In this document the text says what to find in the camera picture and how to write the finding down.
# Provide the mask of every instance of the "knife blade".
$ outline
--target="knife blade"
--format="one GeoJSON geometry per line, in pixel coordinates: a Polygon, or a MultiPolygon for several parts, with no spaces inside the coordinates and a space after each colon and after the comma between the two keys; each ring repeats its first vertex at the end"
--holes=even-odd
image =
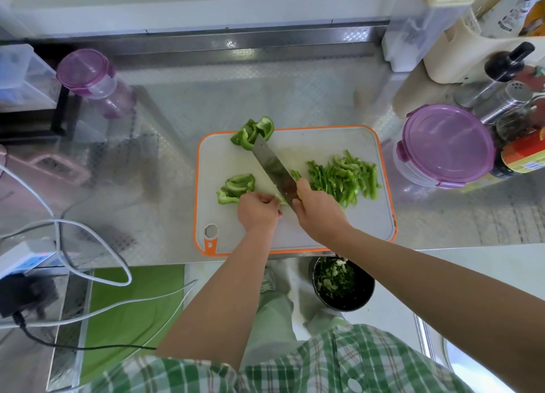
{"type": "Polygon", "coordinates": [[[261,135],[257,135],[252,152],[288,205],[295,211],[292,200],[297,197],[297,183],[261,135]]]}

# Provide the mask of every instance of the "hand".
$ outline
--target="hand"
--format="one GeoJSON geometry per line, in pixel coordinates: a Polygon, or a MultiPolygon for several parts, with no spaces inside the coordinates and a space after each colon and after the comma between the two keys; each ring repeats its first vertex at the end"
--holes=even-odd
{"type": "Polygon", "coordinates": [[[332,249],[341,235],[351,229],[341,206],[334,197],[324,191],[310,189],[309,181],[297,181],[297,194],[301,198],[293,200],[299,224],[314,240],[332,249]]]}
{"type": "Polygon", "coordinates": [[[246,232],[254,228],[274,231],[280,217],[280,203],[274,195],[247,192],[240,197],[238,218],[246,232]]]}

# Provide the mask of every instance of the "purple lid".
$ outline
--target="purple lid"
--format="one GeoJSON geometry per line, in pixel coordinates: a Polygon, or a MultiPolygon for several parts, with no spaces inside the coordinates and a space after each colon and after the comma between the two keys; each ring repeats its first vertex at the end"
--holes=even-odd
{"type": "Polygon", "coordinates": [[[470,112],[451,105],[424,105],[407,118],[404,152],[439,187],[462,187],[492,169],[492,136],[470,112]]]}
{"type": "Polygon", "coordinates": [[[57,67],[60,82],[78,95],[91,94],[90,86],[100,83],[106,75],[114,77],[110,61],[99,51],[79,49],[62,59],[57,67]]]}

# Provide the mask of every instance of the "white window frame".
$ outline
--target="white window frame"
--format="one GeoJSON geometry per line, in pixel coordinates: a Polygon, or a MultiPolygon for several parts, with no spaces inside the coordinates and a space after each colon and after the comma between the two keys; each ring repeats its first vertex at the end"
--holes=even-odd
{"type": "Polygon", "coordinates": [[[383,20],[394,0],[0,0],[17,38],[383,20]]]}

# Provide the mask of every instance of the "cutting board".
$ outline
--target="cutting board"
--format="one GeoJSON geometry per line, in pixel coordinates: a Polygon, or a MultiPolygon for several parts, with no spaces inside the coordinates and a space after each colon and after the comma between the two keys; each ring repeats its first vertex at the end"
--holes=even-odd
{"type": "MultiPolygon", "coordinates": [[[[235,132],[213,133],[201,140],[197,154],[197,184],[194,215],[194,243],[207,256],[229,255],[245,231],[236,217],[236,204],[220,205],[216,191],[228,178],[244,173],[255,177],[255,191],[276,193],[269,179],[251,151],[235,146],[229,140],[235,132]]],[[[343,127],[277,129],[268,141],[269,146],[290,170],[295,169],[309,179],[307,161],[326,165],[333,155],[342,156],[348,149],[353,157],[377,164],[377,179],[383,188],[378,199],[372,201],[358,196],[358,204],[344,210],[348,221],[377,238],[393,241],[397,224],[377,134],[363,125],[343,127]]],[[[271,245],[271,253],[324,251],[322,245],[310,238],[299,226],[297,217],[288,205],[282,205],[271,245]]]]}

